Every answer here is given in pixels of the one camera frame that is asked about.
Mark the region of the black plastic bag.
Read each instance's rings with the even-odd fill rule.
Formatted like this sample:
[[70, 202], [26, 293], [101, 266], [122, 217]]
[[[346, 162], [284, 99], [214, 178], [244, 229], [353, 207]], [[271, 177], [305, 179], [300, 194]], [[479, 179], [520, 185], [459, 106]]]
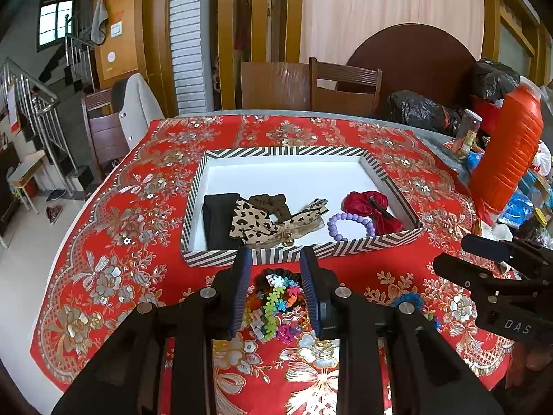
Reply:
[[461, 112], [449, 109], [410, 90], [393, 92], [382, 106], [387, 120], [454, 137]]

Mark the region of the black cloth hair accessory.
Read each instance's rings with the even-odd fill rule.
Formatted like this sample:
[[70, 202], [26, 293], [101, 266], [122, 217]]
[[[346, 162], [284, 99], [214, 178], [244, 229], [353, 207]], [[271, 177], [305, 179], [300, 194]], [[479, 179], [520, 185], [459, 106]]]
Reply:
[[242, 246], [240, 239], [229, 236], [238, 198], [237, 193], [204, 196], [203, 230], [208, 250], [237, 250]]

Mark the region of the dark wooden chair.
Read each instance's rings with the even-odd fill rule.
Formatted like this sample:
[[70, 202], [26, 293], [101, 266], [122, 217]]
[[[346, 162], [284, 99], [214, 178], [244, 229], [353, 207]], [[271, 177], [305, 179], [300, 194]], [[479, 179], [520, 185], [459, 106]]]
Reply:
[[309, 58], [311, 111], [370, 117], [379, 106], [382, 71]]

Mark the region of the white cushioned chair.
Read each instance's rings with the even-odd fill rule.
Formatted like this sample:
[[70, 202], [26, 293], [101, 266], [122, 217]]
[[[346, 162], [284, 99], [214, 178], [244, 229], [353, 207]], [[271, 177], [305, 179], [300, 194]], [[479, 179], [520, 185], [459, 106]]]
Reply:
[[143, 139], [152, 121], [165, 118], [158, 100], [141, 73], [115, 83], [112, 86], [111, 101], [130, 150]]

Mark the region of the clear snack jar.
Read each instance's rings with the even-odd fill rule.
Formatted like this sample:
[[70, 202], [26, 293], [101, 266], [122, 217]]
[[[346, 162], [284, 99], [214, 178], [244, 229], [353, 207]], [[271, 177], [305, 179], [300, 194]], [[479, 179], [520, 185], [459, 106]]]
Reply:
[[457, 137], [454, 139], [452, 147], [452, 152], [455, 155], [463, 157], [470, 152], [482, 121], [482, 117], [474, 111], [469, 109], [463, 111]]

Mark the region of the brown scrunchie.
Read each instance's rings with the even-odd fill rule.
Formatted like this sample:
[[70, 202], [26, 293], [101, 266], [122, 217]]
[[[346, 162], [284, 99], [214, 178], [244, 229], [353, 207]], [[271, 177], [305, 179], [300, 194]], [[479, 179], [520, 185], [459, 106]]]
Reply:
[[268, 215], [274, 215], [278, 223], [291, 219], [291, 212], [284, 194], [273, 196], [268, 194], [253, 195], [249, 198], [249, 203], [253, 207], [265, 211]]

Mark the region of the round dark wooden tabletop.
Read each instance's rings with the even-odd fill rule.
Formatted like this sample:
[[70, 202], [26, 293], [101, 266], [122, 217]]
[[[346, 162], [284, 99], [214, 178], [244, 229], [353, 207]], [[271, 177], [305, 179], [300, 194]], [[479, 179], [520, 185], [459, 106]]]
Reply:
[[349, 66], [381, 70], [375, 115], [385, 114], [388, 96], [410, 90], [446, 108], [470, 104], [471, 70], [476, 59], [454, 36], [432, 25], [400, 24], [365, 40]]

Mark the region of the red velvet bow clip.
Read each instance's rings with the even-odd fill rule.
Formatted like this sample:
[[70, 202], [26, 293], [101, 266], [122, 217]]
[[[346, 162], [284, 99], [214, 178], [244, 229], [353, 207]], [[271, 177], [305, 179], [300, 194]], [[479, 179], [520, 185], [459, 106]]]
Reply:
[[371, 218], [377, 235], [396, 233], [405, 229], [403, 222], [388, 211], [388, 206], [386, 195], [375, 190], [350, 192], [342, 202], [342, 210], [345, 213]]

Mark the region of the white louvered panel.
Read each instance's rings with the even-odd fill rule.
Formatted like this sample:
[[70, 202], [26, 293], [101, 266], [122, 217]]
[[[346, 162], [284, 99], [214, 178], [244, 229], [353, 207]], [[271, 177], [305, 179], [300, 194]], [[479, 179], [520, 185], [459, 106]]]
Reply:
[[205, 0], [169, 0], [172, 75], [180, 114], [207, 111]]

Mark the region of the brown wooden chair back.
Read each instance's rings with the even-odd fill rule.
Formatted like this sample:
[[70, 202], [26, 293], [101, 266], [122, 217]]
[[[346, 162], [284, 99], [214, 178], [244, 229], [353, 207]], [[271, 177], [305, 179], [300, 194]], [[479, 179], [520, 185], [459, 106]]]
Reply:
[[309, 65], [244, 62], [241, 66], [245, 110], [309, 110]]

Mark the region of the metal stair railing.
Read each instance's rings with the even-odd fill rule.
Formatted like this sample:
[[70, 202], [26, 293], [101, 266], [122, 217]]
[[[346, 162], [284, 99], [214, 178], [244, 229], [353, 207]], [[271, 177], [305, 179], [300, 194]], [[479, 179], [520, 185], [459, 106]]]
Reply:
[[61, 184], [70, 196], [77, 191], [70, 173], [76, 173], [77, 165], [69, 150], [58, 115], [60, 99], [53, 91], [11, 58], [1, 65], [1, 112], [10, 117], [10, 129], [18, 134], [24, 128], [31, 131], [31, 138], [38, 138], [47, 159], [57, 172]]

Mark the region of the large orange thread cone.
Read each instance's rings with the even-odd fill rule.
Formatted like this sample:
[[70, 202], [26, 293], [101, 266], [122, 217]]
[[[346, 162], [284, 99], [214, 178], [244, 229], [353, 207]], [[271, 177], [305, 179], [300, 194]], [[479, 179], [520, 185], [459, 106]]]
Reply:
[[505, 96], [496, 129], [470, 177], [470, 195], [479, 218], [497, 218], [532, 165], [544, 128], [541, 95], [535, 83], [522, 77]]

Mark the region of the window with dark frame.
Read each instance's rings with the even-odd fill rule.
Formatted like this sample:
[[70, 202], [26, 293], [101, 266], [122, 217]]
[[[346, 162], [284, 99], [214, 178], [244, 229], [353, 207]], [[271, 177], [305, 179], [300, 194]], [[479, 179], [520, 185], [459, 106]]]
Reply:
[[37, 15], [37, 50], [60, 43], [66, 34], [79, 32], [81, 0], [40, 0]]

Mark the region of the leopard print bow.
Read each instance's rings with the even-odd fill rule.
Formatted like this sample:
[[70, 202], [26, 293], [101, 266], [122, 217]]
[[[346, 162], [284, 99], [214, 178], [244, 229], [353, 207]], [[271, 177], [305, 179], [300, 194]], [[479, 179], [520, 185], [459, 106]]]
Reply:
[[255, 208], [247, 200], [239, 198], [233, 208], [229, 237], [255, 248], [293, 246], [295, 240], [324, 226], [322, 216], [328, 212], [327, 202], [315, 199], [289, 219], [275, 223], [264, 209]]

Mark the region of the small white side table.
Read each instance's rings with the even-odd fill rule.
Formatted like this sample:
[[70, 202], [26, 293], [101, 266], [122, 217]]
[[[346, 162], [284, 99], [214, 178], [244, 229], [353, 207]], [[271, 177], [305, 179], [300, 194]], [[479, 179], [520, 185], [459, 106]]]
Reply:
[[15, 191], [15, 195], [24, 205], [27, 211], [38, 214], [37, 208], [26, 190], [27, 184], [34, 178], [36, 172], [43, 166], [43, 159], [46, 156], [43, 150], [25, 156], [15, 171], [8, 176], [8, 183]]

